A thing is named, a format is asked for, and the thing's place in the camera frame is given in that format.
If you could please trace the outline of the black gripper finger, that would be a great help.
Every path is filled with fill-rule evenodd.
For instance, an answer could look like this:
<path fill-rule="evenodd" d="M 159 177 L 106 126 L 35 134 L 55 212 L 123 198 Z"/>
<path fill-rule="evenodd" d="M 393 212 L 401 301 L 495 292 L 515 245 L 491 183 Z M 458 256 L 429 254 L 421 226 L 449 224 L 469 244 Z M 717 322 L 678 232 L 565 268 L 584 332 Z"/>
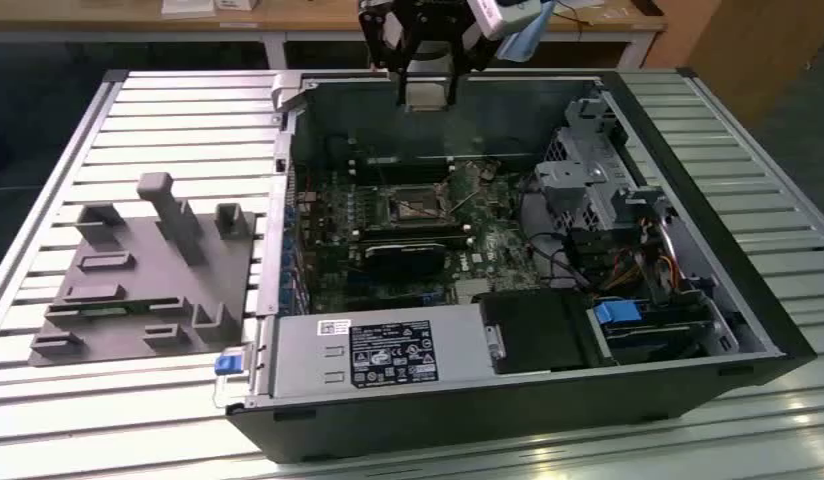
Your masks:
<path fill-rule="evenodd" d="M 449 42 L 450 75 L 446 104 L 453 105 L 457 98 L 459 78 L 471 71 L 482 71 L 493 58 L 493 41 L 481 33 L 478 27 L 469 27 Z"/>
<path fill-rule="evenodd" d="M 401 7 L 359 7 L 358 25 L 370 65 L 395 78 L 395 104 L 406 103 L 407 69 L 413 58 L 413 28 L 405 25 L 407 10 Z"/>

